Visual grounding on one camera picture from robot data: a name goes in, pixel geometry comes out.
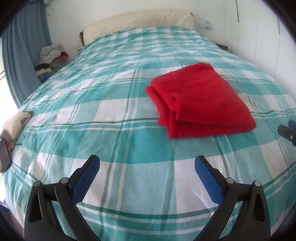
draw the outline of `cream leather headboard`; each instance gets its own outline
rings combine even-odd
[[[95,38],[129,28],[153,26],[177,26],[194,30],[190,11],[158,9],[126,13],[93,23],[83,30],[83,42],[88,44]]]

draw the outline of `blue curtain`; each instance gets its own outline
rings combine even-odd
[[[2,36],[4,70],[19,108],[41,82],[35,73],[42,47],[51,45],[43,0],[31,1],[17,14]]]

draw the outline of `bed sheet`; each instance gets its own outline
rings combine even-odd
[[[254,130],[168,138],[144,88],[197,62],[211,64],[230,83],[250,109]],[[36,180],[55,183],[96,154],[100,171],[77,207],[101,240],[193,240],[216,209],[194,170],[195,157],[204,155],[225,177],[262,183],[274,232],[296,198],[295,147],[277,133],[280,124],[296,120],[295,108],[273,78],[195,31],[151,27],[109,34],[85,46],[20,108],[34,115],[2,177],[6,201],[23,225]]]

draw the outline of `white wall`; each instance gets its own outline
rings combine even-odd
[[[265,70],[296,100],[296,45],[261,0],[53,0],[51,7],[54,13],[47,20],[52,42],[64,47],[69,61],[77,55],[71,49],[80,44],[79,33],[91,23],[134,11],[190,10],[196,31]],[[206,20],[213,30],[198,27]]]
[[[225,24],[222,0],[53,0],[52,16],[47,16],[53,44],[61,44],[73,60],[71,46],[80,43],[79,33],[89,24],[115,15],[150,10],[181,9],[193,13],[195,28],[213,41],[224,43]],[[213,30],[198,27],[211,21]]]

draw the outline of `red fabric fold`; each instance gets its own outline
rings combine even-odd
[[[146,91],[170,138],[250,131],[251,113],[230,84],[210,64],[197,63],[158,76]]]

